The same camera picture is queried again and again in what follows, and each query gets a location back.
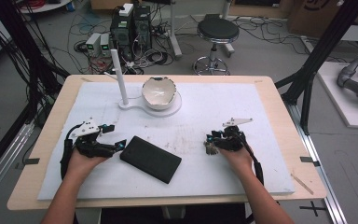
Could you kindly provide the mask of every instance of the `bowl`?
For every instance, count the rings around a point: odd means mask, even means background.
[[[142,95],[148,107],[164,110],[172,106],[176,86],[168,77],[151,77],[142,87]]]

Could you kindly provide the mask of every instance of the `black rectangular case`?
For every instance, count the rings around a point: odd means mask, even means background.
[[[133,136],[120,158],[136,168],[169,184],[182,159],[156,147],[144,139]]]

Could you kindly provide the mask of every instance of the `gray floor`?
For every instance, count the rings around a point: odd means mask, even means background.
[[[78,31],[86,31],[79,23],[89,22],[101,26],[95,27],[94,32],[101,32],[108,27],[110,15],[108,13],[95,12],[90,10],[90,5],[82,3],[76,12],[68,13],[64,9],[54,10],[38,15],[38,20],[43,34],[49,45],[53,47],[56,59],[71,73],[79,74],[75,64],[67,53],[70,51],[79,60],[82,67],[87,68],[87,60],[81,54],[73,51],[76,41],[87,39],[86,35],[78,34]],[[185,17],[177,19],[177,26],[185,26],[179,34],[195,34],[194,27],[197,26],[192,19]],[[250,24],[243,24],[242,27],[253,29]],[[265,38],[277,38],[288,36],[285,28],[285,21],[276,21],[268,25]],[[287,44],[273,44],[254,37],[261,37],[260,29],[253,31],[241,31],[240,38],[233,43],[236,50],[232,57],[227,58],[224,51],[219,50],[218,56],[227,62],[233,76],[269,76],[278,81],[297,71],[307,60],[308,55],[302,43],[295,38],[288,38]],[[201,40],[196,35],[179,35],[179,44],[184,56],[179,61],[174,61],[167,66],[153,66],[145,69],[146,74],[156,75],[192,75],[191,64],[200,56],[208,54],[211,44]],[[358,54],[358,48],[352,43],[342,42],[332,53],[334,57],[349,61]],[[329,58],[331,61],[342,61],[342,59]],[[321,162],[337,195],[338,201],[344,212],[348,223],[358,223],[358,129],[347,128],[333,106],[324,87],[318,78],[315,78],[313,96],[310,109],[310,136],[321,157]],[[26,105],[25,84],[17,76],[13,65],[5,54],[0,55],[0,139],[6,133],[8,127],[20,114]],[[39,130],[35,130],[33,139],[36,138]],[[13,190],[21,170],[15,165],[21,161],[25,150],[32,144],[30,139],[24,147],[20,156],[14,162],[13,167],[8,171],[0,183],[0,223],[36,223],[39,222],[45,211],[20,211],[7,210],[7,200]],[[313,201],[316,207],[325,208],[322,201]],[[281,202],[281,205],[290,214],[296,223],[330,223],[331,220],[324,210],[316,213],[310,209],[301,209],[300,206],[311,207],[310,201]]]

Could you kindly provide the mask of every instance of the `human hand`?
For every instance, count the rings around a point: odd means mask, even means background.
[[[252,171],[253,160],[244,147],[238,151],[228,151],[222,148],[219,148],[219,151],[226,157],[237,174],[243,171]]]
[[[68,170],[66,172],[65,178],[73,178],[73,180],[78,181],[79,184],[82,184],[87,176],[89,176],[91,171],[98,164],[106,160],[107,158],[104,157],[89,158],[83,156],[75,148],[74,152],[72,153],[71,160],[69,160]]]

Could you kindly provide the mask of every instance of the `right hand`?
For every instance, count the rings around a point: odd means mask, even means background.
[[[226,157],[231,167],[236,171],[252,171],[252,157],[243,147],[238,151],[228,151],[219,148],[220,153]]]

